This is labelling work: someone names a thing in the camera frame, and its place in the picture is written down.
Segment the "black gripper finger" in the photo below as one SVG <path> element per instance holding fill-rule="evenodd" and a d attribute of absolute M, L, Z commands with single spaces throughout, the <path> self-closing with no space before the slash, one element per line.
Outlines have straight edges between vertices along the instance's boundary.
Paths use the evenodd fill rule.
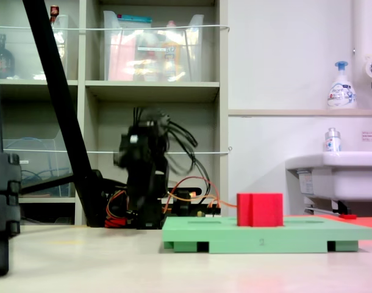
<path fill-rule="evenodd" d="M 149 187 L 149 176 L 144 171 L 128 170 L 127 195 L 129 209 L 138 211 L 145 202 Z"/>

